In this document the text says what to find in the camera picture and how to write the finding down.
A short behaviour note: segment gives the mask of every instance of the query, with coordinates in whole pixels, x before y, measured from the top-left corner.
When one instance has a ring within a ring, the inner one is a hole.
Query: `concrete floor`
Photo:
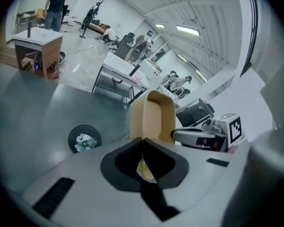
[[[62,26],[62,30],[65,32],[61,51],[67,56],[63,60],[61,74],[57,81],[63,85],[91,92],[100,67],[108,53],[109,45],[95,40],[100,36],[100,33],[90,29],[86,30],[85,39],[80,38],[79,35],[82,32],[78,31],[79,27],[79,25]]]

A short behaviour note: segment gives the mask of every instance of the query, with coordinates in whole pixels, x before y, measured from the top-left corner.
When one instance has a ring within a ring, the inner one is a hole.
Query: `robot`
[[[82,22],[82,27],[83,29],[83,35],[79,35],[80,38],[85,39],[86,37],[84,36],[85,31],[88,27],[88,25],[91,23],[91,21],[94,19],[94,17],[98,14],[99,7],[100,5],[104,2],[104,0],[97,2],[95,6],[92,6],[92,8],[88,11],[86,17],[84,18]]]

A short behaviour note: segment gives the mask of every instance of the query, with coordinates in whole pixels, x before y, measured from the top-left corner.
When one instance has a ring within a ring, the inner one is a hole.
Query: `jeans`
[[[60,32],[61,27],[62,12],[47,12],[47,17],[45,19],[45,28],[50,29],[53,25],[53,30]]]
[[[102,40],[107,42],[113,42],[113,40],[111,40],[108,35],[104,35]]]

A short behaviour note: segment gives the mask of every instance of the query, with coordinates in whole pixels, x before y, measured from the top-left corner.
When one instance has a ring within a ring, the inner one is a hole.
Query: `ceiling light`
[[[203,75],[198,70],[196,70],[196,72],[200,75],[200,77],[202,77],[205,81],[207,81],[206,78],[203,77]]]
[[[187,60],[182,56],[182,55],[178,55],[182,60],[184,60],[185,62],[187,62]]]
[[[181,27],[181,26],[177,26],[178,30],[184,31],[184,32],[188,32],[197,36],[200,36],[200,31],[197,29],[192,29],[192,28],[186,28],[186,27]]]

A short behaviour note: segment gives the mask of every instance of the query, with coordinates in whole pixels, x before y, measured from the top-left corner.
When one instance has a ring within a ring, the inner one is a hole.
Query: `black cable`
[[[90,49],[94,49],[94,47],[86,48],[86,49],[80,50],[80,51],[85,51],[85,50],[90,50]],[[66,57],[69,56],[70,54],[77,54],[77,53],[80,52],[80,51],[77,51],[77,52],[69,52],[64,58],[66,58]]]

